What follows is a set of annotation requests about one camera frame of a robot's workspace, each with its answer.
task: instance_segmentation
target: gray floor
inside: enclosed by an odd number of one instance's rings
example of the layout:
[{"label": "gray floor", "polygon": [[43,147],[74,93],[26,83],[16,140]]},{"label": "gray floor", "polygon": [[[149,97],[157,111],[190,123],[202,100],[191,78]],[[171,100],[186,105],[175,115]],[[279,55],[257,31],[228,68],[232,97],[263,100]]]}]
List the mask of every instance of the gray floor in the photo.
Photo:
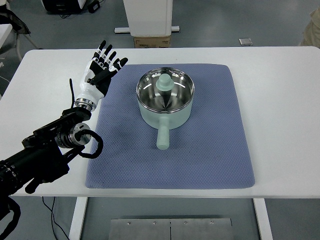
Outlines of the gray floor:
[{"label": "gray floor", "polygon": [[[11,10],[29,27],[31,38],[43,49],[95,49],[103,39],[114,48],[134,47],[133,37],[129,34],[114,34],[115,27],[128,27],[121,0],[106,0],[94,14],[85,12],[66,19],[48,14],[40,0],[15,0],[10,5]],[[251,38],[257,47],[297,46],[310,20],[309,13],[318,5],[316,0],[174,0],[172,25],[180,26],[181,32],[172,34],[171,47],[241,47],[238,38]],[[22,38],[22,55],[31,49],[33,46]],[[10,81],[19,66],[17,55],[13,49],[1,56],[5,59],[0,59],[4,64],[0,67],[0,76]],[[0,78],[1,95],[6,94],[8,84]],[[7,239],[55,239],[50,212],[43,206],[41,198],[15,199],[21,206],[22,217],[15,232]],[[74,197],[58,197],[56,200],[56,221],[67,233],[75,202]],[[266,206],[273,239],[320,239],[318,199],[266,199]],[[207,215],[243,218],[245,222],[239,226],[240,234],[236,239],[258,238],[252,203],[243,199],[226,199],[222,205],[221,200],[214,199],[134,198],[119,201],[92,198],[88,202],[82,239],[108,239],[111,218]],[[0,231],[10,217],[0,223]],[[57,227],[54,229],[58,239],[65,239]]]}]

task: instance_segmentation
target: saucepan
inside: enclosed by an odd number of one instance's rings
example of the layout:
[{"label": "saucepan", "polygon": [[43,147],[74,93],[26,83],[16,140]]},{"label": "saucepan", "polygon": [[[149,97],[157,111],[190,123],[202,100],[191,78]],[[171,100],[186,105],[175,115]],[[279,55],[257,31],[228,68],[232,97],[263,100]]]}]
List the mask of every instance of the saucepan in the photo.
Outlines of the saucepan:
[{"label": "saucepan", "polygon": [[189,118],[195,92],[192,79],[183,71],[160,67],[144,74],[136,86],[143,120],[158,129],[156,146],[166,150],[169,130],[183,125]]}]

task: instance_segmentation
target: pot handle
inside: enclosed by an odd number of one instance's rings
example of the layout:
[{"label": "pot handle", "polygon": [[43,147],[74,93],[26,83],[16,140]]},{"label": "pot handle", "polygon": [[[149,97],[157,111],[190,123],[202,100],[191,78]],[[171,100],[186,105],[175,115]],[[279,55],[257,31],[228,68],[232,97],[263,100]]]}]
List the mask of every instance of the pot handle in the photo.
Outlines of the pot handle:
[{"label": "pot handle", "polygon": [[156,139],[156,146],[160,150],[166,150],[170,145],[169,134],[169,118],[161,116],[159,118],[158,136]]}]

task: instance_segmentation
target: cardboard box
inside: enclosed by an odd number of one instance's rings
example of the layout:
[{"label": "cardboard box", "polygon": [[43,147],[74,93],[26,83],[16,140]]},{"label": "cardboard box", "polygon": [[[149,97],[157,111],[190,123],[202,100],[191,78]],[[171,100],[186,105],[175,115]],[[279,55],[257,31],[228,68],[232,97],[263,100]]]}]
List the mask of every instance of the cardboard box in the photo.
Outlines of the cardboard box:
[{"label": "cardboard box", "polygon": [[171,36],[135,36],[136,49],[169,48]]}]

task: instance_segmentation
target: blue textured mat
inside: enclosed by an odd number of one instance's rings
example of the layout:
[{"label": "blue textured mat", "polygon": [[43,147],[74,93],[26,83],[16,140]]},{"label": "blue textured mat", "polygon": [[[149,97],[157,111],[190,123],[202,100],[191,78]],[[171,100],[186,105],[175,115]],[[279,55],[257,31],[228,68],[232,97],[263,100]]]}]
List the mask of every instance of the blue textured mat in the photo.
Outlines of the blue textured mat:
[{"label": "blue textured mat", "polygon": [[[136,97],[141,76],[173,67],[194,82],[191,114],[170,130],[170,147],[156,146],[158,130],[144,122]],[[230,70],[216,64],[126,65],[101,102],[96,132],[102,154],[87,168],[88,188],[240,189],[255,184]],[[92,145],[93,152],[97,143]]]}]

